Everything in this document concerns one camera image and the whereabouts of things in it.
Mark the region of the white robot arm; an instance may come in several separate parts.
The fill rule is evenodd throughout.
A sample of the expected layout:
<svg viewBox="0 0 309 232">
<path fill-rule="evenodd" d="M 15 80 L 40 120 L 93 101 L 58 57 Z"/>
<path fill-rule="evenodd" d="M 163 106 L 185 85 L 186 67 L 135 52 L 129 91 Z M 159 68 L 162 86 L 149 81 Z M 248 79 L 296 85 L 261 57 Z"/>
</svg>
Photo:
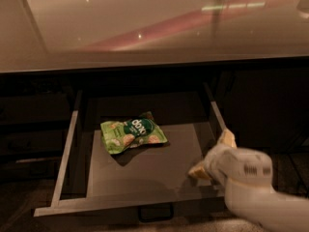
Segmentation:
<svg viewBox="0 0 309 232">
<path fill-rule="evenodd" d="M 230 130 L 188 175 L 219 183 L 229 211 L 269 232 L 309 232 L 309 200 L 276 191 L 270 156 L 240 148 Z"/>
</svg>

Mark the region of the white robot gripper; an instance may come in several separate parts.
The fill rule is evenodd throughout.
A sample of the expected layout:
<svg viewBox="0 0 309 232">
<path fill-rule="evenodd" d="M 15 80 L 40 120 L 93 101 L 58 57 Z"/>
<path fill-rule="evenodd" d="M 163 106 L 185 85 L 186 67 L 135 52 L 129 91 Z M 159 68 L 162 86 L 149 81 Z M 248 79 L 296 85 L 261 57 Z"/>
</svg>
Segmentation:
<svg viewBox="0 0 309 232">
<path fill-rule="evenodd" d="M 204 158 L 192 166 L 188 175 L 195 179 L 214 178 L 225 190 L 228 186 L 245 189 L 272 189 L 273 167 L 269 155 L 248 149 L 237 148 L 235 135 L 224 129 L 216 146 Z"/>
</svg>

